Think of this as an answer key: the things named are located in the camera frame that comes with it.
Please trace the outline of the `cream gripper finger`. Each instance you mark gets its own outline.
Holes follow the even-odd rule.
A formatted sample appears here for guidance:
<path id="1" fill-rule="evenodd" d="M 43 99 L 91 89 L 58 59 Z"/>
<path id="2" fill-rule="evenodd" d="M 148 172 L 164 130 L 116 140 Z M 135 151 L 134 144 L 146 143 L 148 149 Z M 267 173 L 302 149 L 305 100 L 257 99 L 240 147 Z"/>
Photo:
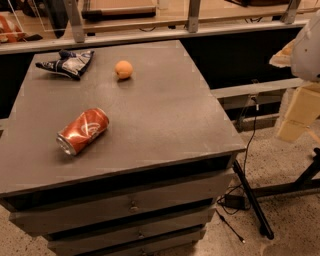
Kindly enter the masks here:
<path id="1" fill-rule="evenodd" d="M 304 83 L 292 95 L 277 137 L 294 142 L 320 116 L 320 83 Z"/>
<path id="2" fill-rule="evenodd" d="M 294 46 L 294 40 L 287 43 L 280 51 L 274 54 L 269 63 L 272 66 L 284 68 L 291 66 L 291 53 Z"/>

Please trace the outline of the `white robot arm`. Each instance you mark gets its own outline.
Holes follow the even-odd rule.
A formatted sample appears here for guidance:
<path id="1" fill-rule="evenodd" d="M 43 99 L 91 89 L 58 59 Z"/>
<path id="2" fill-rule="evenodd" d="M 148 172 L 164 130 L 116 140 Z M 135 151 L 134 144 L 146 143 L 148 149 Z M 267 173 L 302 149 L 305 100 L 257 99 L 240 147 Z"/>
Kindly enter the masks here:
<path id="1" fill-rule="evenodd" d="M 293 142 L 320 116 L 320 10 L 269 63 L 290 67 L 291 73 L 303 80 L 294 91 L 277 132 L 279 139 Z"/>

